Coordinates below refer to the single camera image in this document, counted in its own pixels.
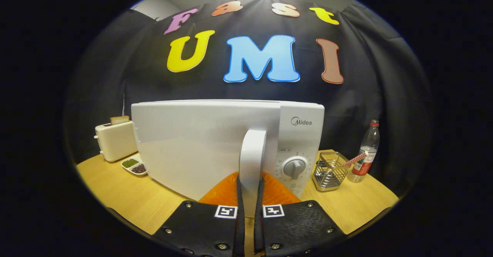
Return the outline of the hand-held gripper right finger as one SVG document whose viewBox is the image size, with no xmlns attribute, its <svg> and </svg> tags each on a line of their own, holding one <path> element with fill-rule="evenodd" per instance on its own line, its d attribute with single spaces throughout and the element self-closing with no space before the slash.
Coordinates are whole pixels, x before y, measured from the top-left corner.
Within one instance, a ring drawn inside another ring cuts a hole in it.
<svg viewBox="0 0 493 257">
<path fill-rule="evenodd" d="M 263 257 L 327 257 L 345 239 L 315 200 L 301 201 L 263 172 L 254 219 L 254 251 Z"/>
</svg>

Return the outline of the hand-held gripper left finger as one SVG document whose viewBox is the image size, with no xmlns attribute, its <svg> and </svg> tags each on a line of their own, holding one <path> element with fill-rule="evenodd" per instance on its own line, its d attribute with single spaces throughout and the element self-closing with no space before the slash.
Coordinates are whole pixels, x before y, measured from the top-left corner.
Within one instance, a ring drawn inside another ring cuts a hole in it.
<svg viewBox="0 0 493 257">
<path fill-rule="evenodd" d="M 153 234 L 153 239 L 191 257 L 243 257 L 245 215 L 238 183 L 229 174 L 194 202 L 185 200 Z"/>
</svg>

